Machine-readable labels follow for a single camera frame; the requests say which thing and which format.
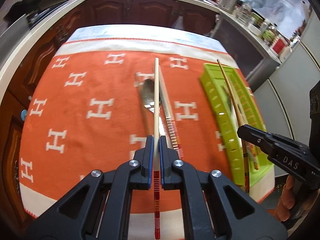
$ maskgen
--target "green tray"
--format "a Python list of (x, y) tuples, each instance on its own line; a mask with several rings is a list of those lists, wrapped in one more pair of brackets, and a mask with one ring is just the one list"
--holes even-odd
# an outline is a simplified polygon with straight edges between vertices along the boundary
[[(247, 88), (234, 68), (223, 66), (223, 69), (238, 94), (248, 124), (265, 131), (265, 126), (251, 95), (251, 90)], [(225, 144), (233, 181), (235, 184), (243, 186), (244, 161), (242, 146), (238, 141), (236, 127), (231, 121), (231, 111), (228, 107), (227, 95), (223, 90), (223, 86), (226, 86), (226, 82), (223, 78), (219, 65), (205, 63), (204, 73), (200, 77), (200, 81), (204, 87), (205, 93), (207, 94), (208, 100), (215, 114), (220, 133), (222, 134), (222, 140)], [(267, 155), (264, 154), (259, 147), (256, 147), (255, 149), (259, 163), (259, 170), (255, 170), (253, 161), (249, 159), (250, 187), (256, 184), (270, 171), (270, 169), (273, 168), (273, 163), (268, 161)]]

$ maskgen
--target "cabinet handle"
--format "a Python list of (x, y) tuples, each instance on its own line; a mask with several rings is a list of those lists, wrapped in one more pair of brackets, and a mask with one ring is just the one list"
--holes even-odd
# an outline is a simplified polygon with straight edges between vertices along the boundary
[(19, 183), (19, 161), (14, 163), (14, 182), (16, 183), (17, 192), (20, 194), (20, 183)]
[(57, 36), (57, 39), (58, 39), (58, 42), (60, 45), (62, 45), (63, 43), (65, 43), (68, 39), (68, 35), (69, 33), (67, 33), (62, 25), (60, 24), (58, 27), (57, 27), (57, 33), (56, 33), (56, 36)]
[(125, 15), (128, 16), (129, 12), (130, 12), (130, 1), (127, 1), (125, 5)]
[(21, 111), (21, 114), (20, 114), (20, 118), (23, 122), (26, 120), (26, 116), (27, 116), (27, 110), (24, 109)]

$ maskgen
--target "metal spoon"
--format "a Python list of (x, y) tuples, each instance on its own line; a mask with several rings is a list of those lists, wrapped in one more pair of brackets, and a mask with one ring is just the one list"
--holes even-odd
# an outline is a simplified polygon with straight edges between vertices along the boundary
[[(141, 89), (141, 98), (142, 98), (142, 103), (143, 103), (144, 107), (154, 114), (155, 113), (155, 108), (154, 108), (154, 105), (155, 105), (155, 102), (154, 102), (155, 83), (152, 79), (148, 78), (143, 83), (142, 89)], [(160, 95), (159, 95), (159, 104), (162, 104)], [(160, 136), (162, 136), (162, 135), (166, 136), (167, 145), (169, 146), (171, 144), (170, 139), (166, 134), (166, 131), (164, 129), (164, 125), (163, 125), (163, 122), (162, 122), (160, 116), (159, 116), (159, 134), (160, 134)]]

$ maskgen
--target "finger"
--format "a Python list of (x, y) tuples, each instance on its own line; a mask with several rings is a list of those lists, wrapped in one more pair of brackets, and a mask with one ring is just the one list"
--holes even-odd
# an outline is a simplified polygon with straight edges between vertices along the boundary
[(277, 213), (277, 212), (275, 212), (275, 213), (273, 214), (273, 216), (275, 217), (275, 219), (276, 219), (276, 220), (278, 220), (278, 221), (280, 221), (280, 222), (281, 222), (281, 219), (279, 218), (279, 216), (278, 216), (278, 213)]
[(293, 184), (294, 184), (294, 177), (292, 177), (291, 175), (289, 175), (287, 177), (287, 182), (285, 184), (285, 187), (286, 189), (292, 189), (293, 188)]
[(282, 201), (279, 201), (278, 206), (276, 208), (276, 212), (281, 221), (286, 221), (290, 217), (290, 211), (285, 208)]
[(295, 197), (292, 190), (284, 187), (282, 190), (281, 200), (286, 209), (292, 209), (295, 203)]
[(302, 204), (304, 210), (310, 210), (313, 207), (316, 199), (318, 198), (319, 191), (312, 193), (310, 197)]

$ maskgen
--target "wooden cabinet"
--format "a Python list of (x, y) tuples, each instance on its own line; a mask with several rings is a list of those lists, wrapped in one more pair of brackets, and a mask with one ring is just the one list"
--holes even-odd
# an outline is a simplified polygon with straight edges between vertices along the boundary
[(14, 73), (9, 90), (26, 108), (58, 48), (55, 30), (48, 30), (31, 48)]
[(54, 25), (59, 44), (67, 41), (76, 29), (85, 26), (84, 4), (82, 3), (68, 12)]
[(18, 233), (32, 218), (23, 208), (19, 190), (19, 149), (23, 122), (20, 114), (25, 107), (8, 91), (0, 106), (0, 212)]
[(128, 17), (130, 24), (172, 27), (178, 18), (179, 1), (133, 0)]
[(131, 6), (132, 0), (87, 0), (86, 25), (126, 24)]
[(25, 56), (10, 81), (9, 90), (26, 108), (28, 108), (44, 71), (60, 45), (76, 29), (84, 26), (84, 6), (79, 5), (58, 20)]
[(215, 27), (216, 12), (185, 2), (180, 6), (185, 31), (206, 34)]

